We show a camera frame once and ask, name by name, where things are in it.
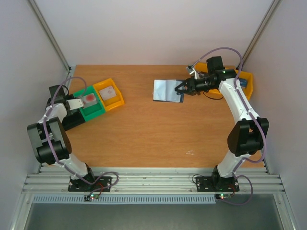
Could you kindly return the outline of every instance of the blue object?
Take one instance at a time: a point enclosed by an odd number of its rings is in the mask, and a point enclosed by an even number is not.
[[[241,85],[242,88],[246,88],[247,87],[248,81],[246,79],[239,78],[239,81],[240,81],[240,85]]]

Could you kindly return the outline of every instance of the black bracket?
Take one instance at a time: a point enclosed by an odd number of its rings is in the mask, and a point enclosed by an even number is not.
[[[52,134],[52,145],[59,160],[68,159],[71,154],[71,143],[58,117],[54,117],[46,122],[48,133]],[[52,154],[43,124],[34,123],[27,127],[28,136],[38,162],[54,164],[56,160]]]
[[[70,184],[68,185],[68,191],[69,192],[90,192],[94,189],[101,188],[99,185],[95,184],[91,186],[91,188],[87,188],[84,186],[79,187],[78,184],[74,182],[75,180],[70,180]],[[111,176],[102,176],[97,183],[101,183],[103,187],[107,187],[110,184],[112,184],[112,177]],[[110,192],[110,188],[104,188],[103,193]]]
[[[269,129],[269,121],[267,118],[257,117],[257,121],[261,126],[264,135],[267,136]],[[248,153],[255,154],[263,148],[263,140],[258,127],[253,120],[238,121],[231,130],[228,139],[228,148],[236,157]]]
[[[195,179],[197,192],[233,192],[233,188],[229,184],[222,185],[219,189],[216,189],[210,176],[198,176]],[[235,188],[236,192],[240,191],[238,180],[234,179],[231,185]]]

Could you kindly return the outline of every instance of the small white box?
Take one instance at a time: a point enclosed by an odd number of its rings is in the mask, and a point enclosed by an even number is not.
[[[116,97],[116,92],[113,86],[106,87],[99,91],[99,94],[103,101]]]
[[[86,96],[83,96],[81,98],[81,100],[84,104],[83,109],[86,109],[86,108],[98,103],[94,93],[90,93]]]

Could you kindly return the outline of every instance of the plastic tray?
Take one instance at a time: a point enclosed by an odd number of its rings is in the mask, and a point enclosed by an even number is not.
[[[80,90],[80,91],[74,92],[73,96],[78,97],[83,92],[84,92],[84,90]],[[97,95],[97,93],[96,93],[95,89],[93,88],[93,86],[89,86],[86,89],[85,96],[88,95],[88,94],[91,94],[91,93],[94,93],[98,103],[95,104],[95,105],[92,105],[92,106],[90,106],[88,108],[85,108],[85,109],[80,108],[80,112],[81,112],[82,116],[84,117],[85,121],[89,121],[89,120],[91,120],[91,119],[93,119],[93,118],[95,118],[95,117],[97,117],[97,116],[99,116],[101,114],[104,114],[106,112],[104,106],[101,103],[101,99]]]
[[[110,99],[104,101],[104,100],[102,100],[102,98],[99,94],[99,91],[108,87],[108,86],[113,86],[113,88],[116,92],[116,97],[113,97],[113,98],[110,98]],[[102,105],[104,106],[104,108],[107,112],[110,111],[111,109],[115,109],[115,108],[125,104],[124,99],[121,95],[121,92],[118,90],[117,86],[115,85],[114,81],[111,78],[94,84],[93,88],[96,91],[96,94],[98,95],[99,99],[102,102]]]

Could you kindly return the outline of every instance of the gray floor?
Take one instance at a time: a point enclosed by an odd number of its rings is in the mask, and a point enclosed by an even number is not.
[[[246,196],[238,195],[237,202]],[[273,195],[241,207],[212,205],[32,204],[26,230],[278,230]]]

